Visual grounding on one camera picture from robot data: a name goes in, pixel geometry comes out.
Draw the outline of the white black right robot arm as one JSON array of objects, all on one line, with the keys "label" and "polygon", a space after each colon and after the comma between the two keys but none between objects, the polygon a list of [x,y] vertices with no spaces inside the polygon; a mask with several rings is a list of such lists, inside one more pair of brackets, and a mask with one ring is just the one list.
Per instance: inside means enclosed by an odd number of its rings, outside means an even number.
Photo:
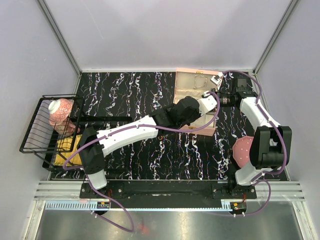
[{"label": "white black right robot arm", "polygon": [[232,80],[228,93],[218,93],[222,107],[237,107],[249,120],[254,136],[244,136],[232,146],[238,166],[226,184],[212,185],[213,198],[239,199],[255,194],[254,186],[265,175],[279,175],[289,163],[292,130],[283,126],[263,107],[260,94],[247,85],[245,77]]}]

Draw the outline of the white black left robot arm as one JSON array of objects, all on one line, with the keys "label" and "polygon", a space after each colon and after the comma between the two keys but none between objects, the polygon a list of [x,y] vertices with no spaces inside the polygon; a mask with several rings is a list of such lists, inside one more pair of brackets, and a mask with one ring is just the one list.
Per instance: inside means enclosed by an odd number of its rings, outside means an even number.
[{"label": "white black left robot arm", "polygon": [[105,177],[107,155],[135,142],[169,132],[161,129],[162,127],[179,130],[185,125],[190,125],[201,117],[200,106],[197,99],[186,96],[178,103],[172,103],[137,121],[104,130],[102,133],[98,133],[93,127],[86,128],[77,149],[83,148],[79,156],[84,173],[91,183],[90,192],[97,198],[103,198],[108,193]]}]

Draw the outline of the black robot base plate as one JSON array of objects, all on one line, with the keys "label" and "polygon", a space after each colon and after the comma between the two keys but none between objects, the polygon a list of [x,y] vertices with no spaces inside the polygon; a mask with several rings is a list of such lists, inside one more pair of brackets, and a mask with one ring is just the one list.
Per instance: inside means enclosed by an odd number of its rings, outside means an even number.
[{"label": "black robot base plate", "polygon": [[255,200],[253,186],[233,186],[218,180],[115,180],[100,193],[129,209],[219,208],[221,200]]}]

